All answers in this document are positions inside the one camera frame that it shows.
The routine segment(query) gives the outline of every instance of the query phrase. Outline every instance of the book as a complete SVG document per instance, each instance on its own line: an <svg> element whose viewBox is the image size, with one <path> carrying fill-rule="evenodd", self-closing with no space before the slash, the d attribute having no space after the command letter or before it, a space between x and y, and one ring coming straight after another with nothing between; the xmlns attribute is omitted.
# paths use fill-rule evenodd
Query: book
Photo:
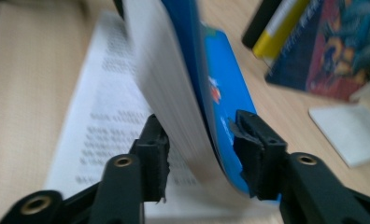
<svg viewBox="0 0 370 224"><path fill-rule="evenodd" d="M145 204L148 223L249 217L277 211L276 204L262 203L240 193L222 171L182 61L174 26L162 2L123 3L126 24L111 12L104 12L97 23L46 188L57 189L67 198L97 182L105 161L128 151L143 121L153 112L170 137L171 173L167 203ZM154 77L160 72L166 77ZM183 77L173 78L178 74ZM167 83L173 91L159 92L167 88ZM187 131L189 126L200 130Z"/></svg>
<svg viewBox="0 0 370 224"><path fill-rule="evenodd" d="M280 3L281 0L263 0L260 3L241 39L244 46L249 49L254 47Z"/></svg>
<svg viewBox="0 0 370 224"><path fill-rule="evenodd" d="M257 58L275 60L309 0L283 0L264 28L252 52Z"/></svg>
<svg viewBox="0 0 370 224"><path fill-rule="evenodd" d="M265 79L348 101L370 81L370 1L311 1Z"/></svg>

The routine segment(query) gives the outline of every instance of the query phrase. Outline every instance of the book pages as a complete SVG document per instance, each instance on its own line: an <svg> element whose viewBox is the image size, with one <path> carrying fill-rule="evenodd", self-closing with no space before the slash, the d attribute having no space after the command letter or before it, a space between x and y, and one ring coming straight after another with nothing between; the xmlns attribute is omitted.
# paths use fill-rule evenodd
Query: book pages
<svg viewBox="0 0 370 224"><path fill-rule="evenodd" d="M196 178L214 198L247 206L221 170L196 102L174 28L159 0L124 1L137 62L135 80Z"/></svg>

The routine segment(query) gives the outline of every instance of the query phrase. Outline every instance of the metal rivet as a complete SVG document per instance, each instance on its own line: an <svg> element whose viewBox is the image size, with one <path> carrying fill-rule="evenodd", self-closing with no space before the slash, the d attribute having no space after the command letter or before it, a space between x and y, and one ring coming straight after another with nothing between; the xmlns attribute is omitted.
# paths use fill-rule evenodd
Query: metal rivet
<svg viewBox="0 0 370 224"><path fill-rule="evenodd" d="M309 156L302 155L302 156L299 156L297 159L299 162L301 162L304 165L316 165L317 164L317 161Z"/></svg>
<svg viewBox="0 0 370 224"><path fill-rule="evenodd" d="M24 215L33 215L49 207L50 204L51 204L51 198L49 196L45 196L45 195L36 196L28 200L21 207L21 213Z"/></svg>
<svg viewBox="0 0 370 224"><path fill-rule="evenodd" d="M127 158L127 157L123 157L123 158L119 158L117 160L115 160L115 165L118 166L118 167L123 167L123 166L128 166L132 163L132 159L130 158Z"/></svg>

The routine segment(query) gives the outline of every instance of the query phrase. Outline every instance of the book spine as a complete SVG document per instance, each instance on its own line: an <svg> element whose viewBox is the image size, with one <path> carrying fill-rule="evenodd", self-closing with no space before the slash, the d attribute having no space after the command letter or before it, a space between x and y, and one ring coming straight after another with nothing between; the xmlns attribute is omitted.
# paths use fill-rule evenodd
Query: book spine
<svg viewBox="0 0 370 224"><path fill-rule="evenodd" d="M252 49L258 58L275 59L309 0L284 0Z"/></svg>
<svg viewBox="0 0 370 224"><path fill-rule="evenodd" d="M261 2L256 13L249 22L249 27L243 34L242 42L244 46L249 49L254 47L280 3L281 0L263 0Z"/></svg>
<svg viewBox="0 0 370 224"><path fill-rule="evenodd" d="M280 54L284 57L287 56L288 52L291 51L293 46L299 39L301 33L307 27L309 21L313 18L316 11L319 9L320 5L323 3L323 0L311 0L311 2L305 8L304 13L296 24L295 28L292 30L291 34L285 41L283 48L281 49Z"/></svg>

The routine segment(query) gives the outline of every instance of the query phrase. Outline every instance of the white card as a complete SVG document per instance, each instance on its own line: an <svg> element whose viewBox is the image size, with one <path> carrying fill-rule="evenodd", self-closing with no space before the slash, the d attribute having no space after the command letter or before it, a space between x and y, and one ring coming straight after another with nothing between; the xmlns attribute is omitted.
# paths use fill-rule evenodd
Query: white card
<svg viewBox="0 0 370 224"><path fill-rule="evenodd" d="M370 161L370 111L363 105L312 108L309 114L349 167Z"/></svg>

